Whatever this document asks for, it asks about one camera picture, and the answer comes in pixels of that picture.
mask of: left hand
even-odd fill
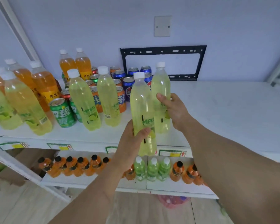
[[[138,155],[140,144],[150,133],[150,128],[144,128],[138,132],[136,136],[133,135],[133,121],[130,120],[122,133],[116,153],[112,161],[122,168],[122,171],[128,170],[134,163]]]

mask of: hand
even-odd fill
[[[158,93],[157,99],[166,105],[170,118],[175,129],[182,131],[187,120],[191,118],[188,110],[181,99],[175,94],[171,93],[172,100],[168,100],[164,95]]]
[[[116,153],[112,161],[116,161],[123,172],[128,170],[138,155],[140,144],[150,133],[150,128],[144,128],[133,135],[133,121],[130,120],[120,138]]]

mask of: blank outlet cover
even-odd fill
[[[155,16],[155,37],[170,37],[172,16]]]

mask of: green-bordered price tag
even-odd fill
[[[15,148],[28,148],[28,144],[25,142],[7,142],[0,144],[0,149],[9,150]]]
[[[159,150],[159,156],[184,157],[187,151]]]
[[[57,150],[74,150],[70,144],[53,144],[47,143],[50,149],[57,149]]]
[[[105,147],[105,149],[106,149],[107,153],[115,153],[117,146],[108,146],[108,147]]]

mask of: right hand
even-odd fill
[[[170,118],[175,129],[182,131],[187,120],[191,118],[188,110],[181,99],[175,94],[171,93],[172,100],[168,100],[164,95],[158,93],[157,99],[166,105]]]

